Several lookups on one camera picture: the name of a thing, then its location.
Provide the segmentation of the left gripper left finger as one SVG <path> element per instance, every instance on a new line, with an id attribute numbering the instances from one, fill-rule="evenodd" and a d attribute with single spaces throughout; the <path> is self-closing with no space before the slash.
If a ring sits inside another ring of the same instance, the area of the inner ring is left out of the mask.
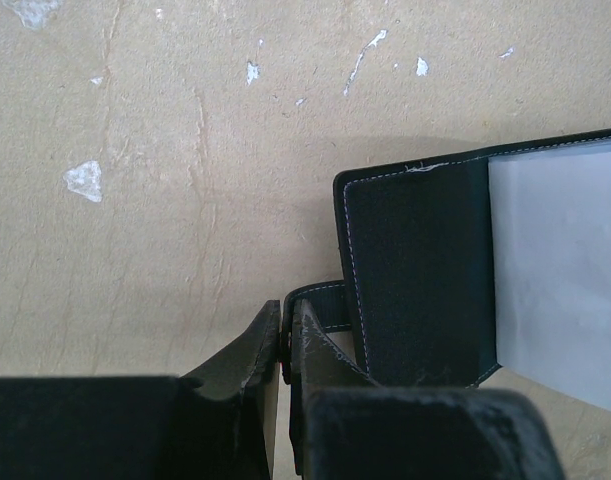
<path id="1" fill-rule="evenodd" d="M 183 376 L 0 378 L 0 479 L 268 479 L 280 305 Z"/>

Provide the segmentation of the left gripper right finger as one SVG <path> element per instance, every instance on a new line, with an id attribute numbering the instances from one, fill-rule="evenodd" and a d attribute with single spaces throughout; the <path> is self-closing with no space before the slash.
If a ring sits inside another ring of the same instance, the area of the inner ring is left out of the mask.
<path id="1" fill-rule="evenodd" d="M 562 479 L 544 420 L 507 390 L 387 388 L 292 314 L 289 435 L 303 479 Z"/>

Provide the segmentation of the black leather card holder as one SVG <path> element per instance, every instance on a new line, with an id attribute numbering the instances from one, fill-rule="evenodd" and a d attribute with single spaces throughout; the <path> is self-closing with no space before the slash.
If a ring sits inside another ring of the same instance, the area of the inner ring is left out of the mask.
<path id="1" fill-rule="evenodd" d="M 394 387 L 507 368 L 611 411 L 611 129 L 338 174 L 343 276 L 309 302 Z"/>

